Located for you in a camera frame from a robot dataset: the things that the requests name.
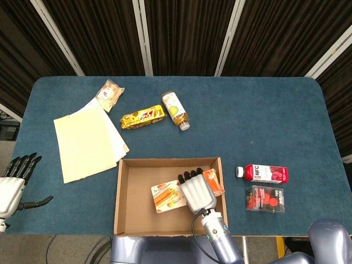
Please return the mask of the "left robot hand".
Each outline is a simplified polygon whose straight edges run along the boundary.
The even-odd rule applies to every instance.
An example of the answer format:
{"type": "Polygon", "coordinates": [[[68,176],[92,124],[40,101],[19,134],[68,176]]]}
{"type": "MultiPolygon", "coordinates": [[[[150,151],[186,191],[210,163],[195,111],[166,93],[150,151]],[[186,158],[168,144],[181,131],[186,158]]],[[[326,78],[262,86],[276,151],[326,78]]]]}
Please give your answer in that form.
{"type": "Polygon", "coordinates": [[[48,204],[53,196],[38,202],[22,202],[23,191],[26,188],[33,171],[42,159],[36,152],[16,157],[11,160],[1,175],[1,219],[6,219],[16,211],[38,208],[48,204]]]}

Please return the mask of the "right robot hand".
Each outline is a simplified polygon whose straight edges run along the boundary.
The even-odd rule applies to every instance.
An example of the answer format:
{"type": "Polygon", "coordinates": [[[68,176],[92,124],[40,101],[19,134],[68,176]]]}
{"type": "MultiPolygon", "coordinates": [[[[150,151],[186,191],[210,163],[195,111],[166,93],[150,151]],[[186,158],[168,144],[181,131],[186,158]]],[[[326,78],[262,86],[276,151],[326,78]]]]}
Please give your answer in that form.
{"type": "Polygon", "coordinates": [[[203,175],[203,169],[186,171],[178,175],[178,182],[186,202],[194,214],[201,209],[215,209],[217,199],[203,175]]]}

